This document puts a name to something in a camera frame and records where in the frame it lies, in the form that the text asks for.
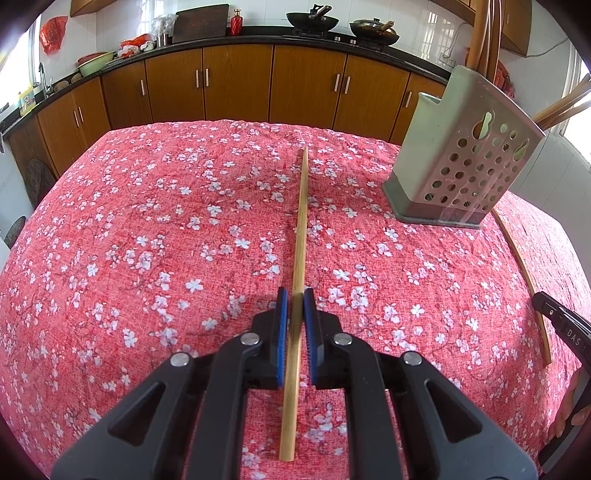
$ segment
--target wooden stick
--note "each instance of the wooden stick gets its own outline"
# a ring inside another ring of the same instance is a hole
[[[530,296],[533,297],[535,294],[534,283],[532,282],[530,274],[527,271],[527,268],[525,267],[523,258],[521,258],[521,254],[519,253],[519,250],[517,250],[517,246],[515,245],[515,242],[513,241],[513,238],[511,237],[509,230],[507,230],[505,223],[503,222],[503,220],[501,220],[501,216],[499,215],[499,213],[494,208],[491,209],[491,212],[492,216],[496,220],[497,225],[501,229],[501,232],[503,233],[503,236],[505,237],[505,240],[507,241],[507,244],[509,245],[511,252],[513,253],[513,256],[515,257],[517,264],[519,265],[521,274],[523,275],[523,278],[527,285],[527,290],[530,292]],[[542,337],[542,345],[544,347],[544,351],[542,352],[544,366],[547,367],[552,363],[552,351],[550,350],[550,343],[548,341],[548,332],[546,331],[546,324],[544,323],[544,317],[542,317],[542,314],[536,311],[535,316],[538,320],[538,326],[540,327],[540,335]]]
[[[491,11],[493,12],[491,27],[491,51],[488,54],[488,68],[486,78],[489,82],[495,83],[496,67],[499,63],[499,50],[501,48],[501,0],[491,0]]]
[[[287,365],[283,390],[283,418],[279,460],[292,462],[296,455],[297,401],[300,392],[301,324],[306,273],[308,224],[308,147],[301,161],[300,199],[295,230],[295,263],[291,293],[291,316],[287,343]]]
[[[476,72],[478,71],[478,62],[480,60],[480,55],[482,54],[482,47],[484,46],[486,21],[488,19],[490,3],[491,0],[479,0],[478,9],[476,10],[474,30],[472,31],[472,42],[470,43],[470,53],[468,54],[467,63],[467,67]]]
[[[575,116],[577,113],[583,112],[584,110],[586,110],[590,106],[591,106],[591,100],[588,102],[585,102],[585,103],[581,103],[581,105],[575,106],[575,107],[571,108],[570,110],[566,110],[564,113],[561,113],[560,115],[555,115],[553,117],[548,118],[547,120],[545,120],[543,122],[542,125],[540,125],[540,128],[542,130],[548,130],[555,125],[561,124],[562,122],[569,119],[570,117]]]
[[[486,30],[484,33],[484,43],[482,45],[482,52],[480,54],[480,60],[478,61],[478,73],[483,77],[486,77],[486,71],[488,69],[488,56],[491,52],[491,10],[495,1],[491,0],[489,5],[488,16],[486,17]]]
[[[532,120],[536,124],[540,124],[544,122],[547,118],[560,115],[564,111],[571,108],[575,103],[577,103],[581,98],[583,98],[589,91],[591,91],[591,75],[587,74],[581,80],[581,82],[570,92],[566,97],[561,98],[558,102],[553,103],[549,107],[542,110],[540,113],[535,114],[532,117]]]

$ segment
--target kitchen countertop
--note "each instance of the kitchen countertop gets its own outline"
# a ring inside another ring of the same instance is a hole
[[[122,66],[129,65],[136,61],[143,61],[151,57],[159,55],[165,55],[175,51],[191,50],[193,48],[203,47],[214,47],[220,45],[234,45],[234,44],[273,44],[273,45],[294,45],[302,47],[322,48],[325,50],[339,51],[342,53],[348,53],[363,57],[370,60],[379,61],[387,65],[399,67],[409,72],[415,72],[428,77],[436,82],[440,82],[444,85],[447,84],[451,73],[427,60],[421,59],[416,55],[412,55],[405,51],[399,50],[393,47],[386,47],[383,52],[370,50],[360,46],[350,45],[348,42],[350,39],[356,39],[351,35],[344,34],[333,34],[330,33],[330,37],[338,36],[341,41],[334,40],[320,40],[316,38],[303,38],[290,36],[293,29],[290,27],[244,27],[242,35],[237,37],[216,37],[207,38],[205,40],[195,40],[185,43],[177,43],[174,45],[156,48],[154,50],[141,53],[139,55],[130,57],[128,59],[116,60],[107,68],[100,70],[99,72],[88,75],[87,77],[74,82],[57,93],[50,95],[45,100],[38,100],[38,103],[32,108],[25,116],[19,117],[18,110],[11,114],[5,119],[5,124],[9,125],[5,129],[0,128],[0,132],[3,135],[8,135],[13,129],[18,128],[20,125],[25,123],[28,118],[32,118],[34,113],[39,113],[47,105],[67,94],[74,88],[82,85],[84,82],[92,80],[102,74],[110,72],[111,70],[118,69]]]

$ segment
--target red floral tablecloth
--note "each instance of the red floral tablecloth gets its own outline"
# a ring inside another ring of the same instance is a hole
[[[310,149],[306,283],[377,351],[412,349],[527,452],[554,417],[573,355],[541,340],[492,216],[479,231],[404,225],[381,183],[398,148],[306,127],[154,124],[106,134],[58,181],[0,277],[0,411],[31,458],[56,457],[175,351],[212,352],[290,287],[299,169]],[[499,204],[539,288],[591,317],[560,225]],[[308,385],[297,460],[277,460],[282,396],[249,396],[246,479],[345,479],[340,392]]]

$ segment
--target frying pan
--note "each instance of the frying pan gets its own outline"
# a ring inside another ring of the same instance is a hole
[[[396,31],[392,28],[394,22],[380,22],[379,18],[373,20],[355,20],[349,24],[351,32],[356,37],[364,38],[382,45],[392,45],[396,43],[400,36],[396,34]]]
[[[317,32],[328,32],[339,23],[338,18],[326,17],[324,14],[332,10],[330,5],[314,5],[309,14],[290,13],[287,14],[289,23],[300,30],[313,30]]]

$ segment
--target red bottle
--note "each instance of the red bottle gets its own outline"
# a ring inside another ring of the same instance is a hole
[[[230,20],[230,35],[236,36],[240,34],[242,30],[242,17],[240,16],[240,9],[234,10],[234,16]]]

